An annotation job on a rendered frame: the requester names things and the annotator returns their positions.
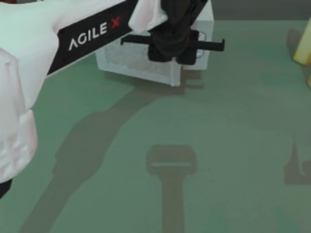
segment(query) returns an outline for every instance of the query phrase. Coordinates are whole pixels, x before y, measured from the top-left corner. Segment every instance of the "green table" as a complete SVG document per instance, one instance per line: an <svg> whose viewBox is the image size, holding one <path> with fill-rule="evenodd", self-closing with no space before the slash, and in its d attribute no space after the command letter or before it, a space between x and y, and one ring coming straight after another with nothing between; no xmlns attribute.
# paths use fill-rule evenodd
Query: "green table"
<svg viewBox="0 0 311 233"><path fill-rule="evenodd" d="M311 71L288 49L304 26L217 22L226 51L181 88L102 73L94 56L47 79L39 148L0 203L0 232L309 232L311 182L298 166L311 154ZM150 156L181 158L184 168L156 168L175 193L162 192ZM189 172L183 204L176 169ZM163 227L162 196L176 207Z"/></svg>

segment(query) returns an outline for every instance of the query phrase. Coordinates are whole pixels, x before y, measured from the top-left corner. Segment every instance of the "agile x logo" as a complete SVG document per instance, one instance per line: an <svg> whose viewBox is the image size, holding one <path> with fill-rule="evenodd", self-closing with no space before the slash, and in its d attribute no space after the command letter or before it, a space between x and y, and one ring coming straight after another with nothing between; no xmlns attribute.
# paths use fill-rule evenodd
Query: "agile x logo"
<svg viewBox="0 0 311 233"><path fill-rule="evenodd" d="M117 16L115 18L111 19L111 22L109 23L109 28L114 29L121 25L121 16ZM81 45L86 44L87 42L90 42L94 39L97 39L107 33L107 22L101 23L97 27L93 27L89 29L87 32L81 33L76 38L72 38L70 41L69 49L68 51L72 51L74 48L78 48Z"/></svg>

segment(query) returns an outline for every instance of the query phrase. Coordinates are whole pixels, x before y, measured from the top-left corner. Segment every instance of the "red letter x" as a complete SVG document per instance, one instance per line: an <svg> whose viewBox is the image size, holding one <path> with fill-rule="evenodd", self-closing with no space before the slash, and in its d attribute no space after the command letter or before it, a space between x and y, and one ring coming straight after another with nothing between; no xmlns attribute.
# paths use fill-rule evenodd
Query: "red letter x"
<svg viewBox="0 0 311 233"><path fill-rule="evenodd" d="M111 28L116 28L116 27L120 26L120 16L113 18L112 23L113 24L110 24Z"/></svg>

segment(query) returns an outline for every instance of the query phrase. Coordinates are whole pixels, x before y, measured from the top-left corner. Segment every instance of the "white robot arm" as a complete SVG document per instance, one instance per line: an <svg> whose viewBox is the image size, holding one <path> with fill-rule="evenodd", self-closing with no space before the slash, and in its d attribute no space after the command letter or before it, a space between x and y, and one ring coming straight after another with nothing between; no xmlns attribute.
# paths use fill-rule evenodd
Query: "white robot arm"
<svg viewBox="0 0 311 233"><path fill-rule="evenodd" d="M150 30L166 20L160 0L0 2L0 184L35 154L31 108L47 76L131 29Z"/></svg>

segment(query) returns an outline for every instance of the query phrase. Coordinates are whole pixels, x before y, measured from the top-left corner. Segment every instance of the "dark background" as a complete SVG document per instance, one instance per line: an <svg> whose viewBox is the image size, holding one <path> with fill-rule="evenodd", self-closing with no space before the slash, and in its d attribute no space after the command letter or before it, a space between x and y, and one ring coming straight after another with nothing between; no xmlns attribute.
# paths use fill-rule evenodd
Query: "dark background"
<svg viewBox="0 0 311 233"><path fill-rule="evenodd" d="M213 0L212 4L216 20L307 20L311 16L311 0Z"/></svg>

